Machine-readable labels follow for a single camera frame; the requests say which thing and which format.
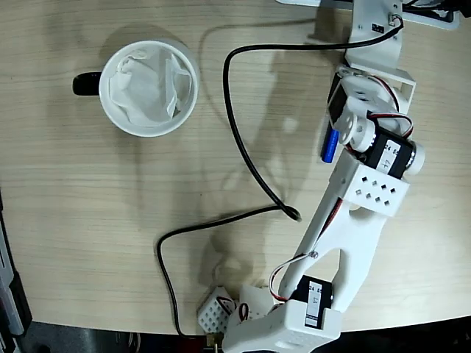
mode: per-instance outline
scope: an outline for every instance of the wood grain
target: wood grain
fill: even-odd
[[[269,204],[224,114],[222,63],[250,43],[339,42],[348,12],[274,0],[7,0],[0,13],[0,186],[15,264],[36,321],[173,333],[154,253],[168,231]],[[160,138],[116,129],[72,78],[127,43],[181,40],[201,66],[195,111]],[[401,68],[418,81],[414,139],[428,156],[386,225],[345,330],[471,315],[471,22],[406,24]],[[169,240],[164,255],[183,330],[212,285],[263,284],[292,256],[327,186],[319,161],[339,53],[243,54],[232,66],[236,118],[273,188],[300,210]],[[332,254],[312,274],[330,279]]]

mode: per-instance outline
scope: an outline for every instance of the mug handle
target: mug handle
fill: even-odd
[[[98,96],[101,72],[85,72],[72,81],[72,91],[78,96]]]

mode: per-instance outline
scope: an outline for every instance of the tissue paper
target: tissue paper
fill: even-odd
[[[110,78],[111,101],[137,126],[170,121],[188,102],[190,91],[190,73],[164,48],[130,53]]]

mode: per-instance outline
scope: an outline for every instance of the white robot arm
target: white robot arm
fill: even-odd
[[[370,39],[372,28],[381,34],[394,26],[392,14],[400,15],[401,6],[399,1],[355,0],[350,42]],[[413,124],[405,114],[415,81],[397,69],[401,40],[397,35],[347,50],[349,65],[339,67],[328,104],[345,149],[294,258],[286,263],[279,293],[241,289],[240,302],[248,304],[251,315],[230,316],[225,353],[308,353],[340,336],[342,314],[366,279],[381,230],[406,196],[403,174],[416,174],[425,159],[421,145],[409,138]],[[398,82],[400,89],[385,79]],[[341,251],[332,283],[305,276],[333,249]]]

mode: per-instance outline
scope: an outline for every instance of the black wire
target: black wire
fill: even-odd
[[[295,50],[295,51],[315,51],[315,50],[337,50],[337,49],[352,49],[352,48],[361,48],[365,46],[372,46],[378,43],[381,43],[389,38],[394,37],[403,27],[404,23],[400,16],[397,15],[397,18],[400,20],[400,25],[393,30],[389,31],[385,35],[382,35],[378,38],[365,40],[362,42],[357,43],[341,43],[341,44],[319,44],[319,45],[298,45],[298,44],[258,44],[253,46],[242,46],[241,48],[237,48],[232,50],[226,57],[224,61],[224,67],[222,72],[222,85],[224,91],[224,101],[226,104],[226,111],[227,117],[229,118],[230,128],[232,129],[235,142],[237,143],[237,147],[241,152],[242,157],[244,158],[245,163],[247,164],[248,169],[257,180],[258,184],[262,187],[262,189],[266,192],[266,194],[273,200],[275,205],[264,207],[258,210],[252,210],[246,213],[242,213],[240,215],[235,215],[228,218],[219,219],[217,221],[211,221],[204,224],[197,224],[189,227],[180,228],[174,230],[170,233],[165,234],[163,237],[159,239],[156,244],[156,252],[157,252],[157,260],[159,262],[160,268],[163,273],[163,277],[165,279],[165,283],[167,285],[167,289],[170,294],[171,299],[171,306],[172,312],[174,316],[174,323],[175,329],[177,330],[178,335],[182,338],[194,338],[192,336],[186,335],[180,329],[180,320],[178,317],[178,303],[177,297],[175,296],[175,292],[173,286],[171,285],[171,280],[169,277],[169,273],[166,270],[165,263],[163,262],[162,256],[162,244],[165,240],[183,233],[194,232],[197,230],[203,230],[213,227],[218,227],[224,224],[232,223],[235,221],[240,221],[241,219],[252,217],[254,215],[260,215],[261,213],[282,210],[287,216],[294,219],[295,221],[299,221],[301,219],[300,213],[293,207],[284,204],[270,189],[270,187],[265,183],[262,176],[258,173],[256,167],[254,166],[253,162],[251,161],[247,150],[245,149],[244,143],[242,141],[241,135],[238,131],[236,119],[234,117],[234,112],[232,108],[232,103],[230,100],[230,90],[229,90],[229,66],[230,61],[236,56],[237,54],[244,53],[246,51],[255,51],[255,50]]]
[[[230,100],[230,88],[229,88],[229,67],[230,61],[237,54],[241,54],[247,51],[258,51],[258,50],[295,50],[295,51],[316,51],[316,50],[338,50],[338,49],[353,49],[361,48],[365,46],[373,46],[381,43],[389,38],[394,37],[402,28],[404,28],[403,20],[397,15],[397,19],[400,20],[400,25],[385,35],[380,37],[364,40],[356,43],[340,43],[340,44],[256,44],[252,46],[242,46],[240,48],[232,50],[227,55],[224,61],[224,68],[222,71],[222,88],[224,92],[224,102],[226,104],[227,117],[229,118],[230,128],[232,129],[235,143],[237,143],[238,150],[241,152],[241,156],[244,159],[250,173],[252,173],[255,180],[257,180],[260,187],[265,191],[266,195],[290,218],[295,221],[301,220],[300,213],[293,207],[289,207],[283,203],[283,201],[276,196],[272,189],[265,183],[262,176],[258,173],[257,168],[254,166],[250,159],[249,153],[247,152],[241,134],[238,131],[236,118],[234,117],[233,106]]]
[[[254,215],[260,215],[261,213],[278,211],[278,210],[281,210],[278,206],[268,206],[268,207],[260,208],[258,210],[252,210],[246,213],[242,213],[240,215],[234,215],[233,217],[223,218],[217,221],[211,221],[211,222],[207,222],[203,224],[196,224],[194,226],[180,228],[180,229],[177,229],[170,233],[165,234],[161,239],[159,239],[156,245],[157,259],[158,259],[160,268],[162,269],[163,278],[165,279],[165,283],[167,284],[167,289],[169,290],[171,306],[172,306],[173,315],[174,315],[175,329],[177,330],[178,335],[180,335],[182,338],[194,338],[192,336],[184,334],[182,330],[180,329],[180,320],[178,318],[177,297],[175,296],[174,288],[171,285],[169,273],[166,270],[165,263],[163,262],[163,257],[162,257],[163,242],[169,239],[170,237],[173,237],[174,235],[194,232],[196,230],[203,230],[203,229],[218,227],[218,226],[222,226],[223,224],[240,221],[241,219],[252,217]]]

